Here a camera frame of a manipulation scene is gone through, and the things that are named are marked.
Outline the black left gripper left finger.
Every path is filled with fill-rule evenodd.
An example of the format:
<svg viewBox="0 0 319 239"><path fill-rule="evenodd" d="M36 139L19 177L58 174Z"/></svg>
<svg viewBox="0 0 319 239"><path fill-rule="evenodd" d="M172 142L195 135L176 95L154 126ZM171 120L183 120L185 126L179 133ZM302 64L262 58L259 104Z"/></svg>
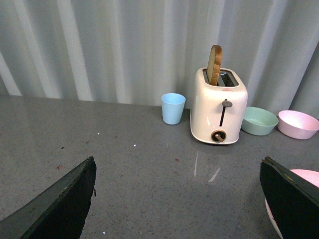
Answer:
<svg viewBox="0 0 319 239"><path fill-rule="evenodd" d="M78 239L95 195L90 156L0 223L2 239Z"/></svg>

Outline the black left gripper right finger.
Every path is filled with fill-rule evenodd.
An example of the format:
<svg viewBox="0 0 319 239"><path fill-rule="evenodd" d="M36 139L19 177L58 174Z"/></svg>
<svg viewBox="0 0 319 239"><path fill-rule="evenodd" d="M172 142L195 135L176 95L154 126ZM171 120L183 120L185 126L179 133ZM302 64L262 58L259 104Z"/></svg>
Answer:
<svg viewBox="0 0 319 239"><path fill-rule="evenodd" d="M264 196L285 239L319 237L319 188L270 157L260 168Z"/></svg>

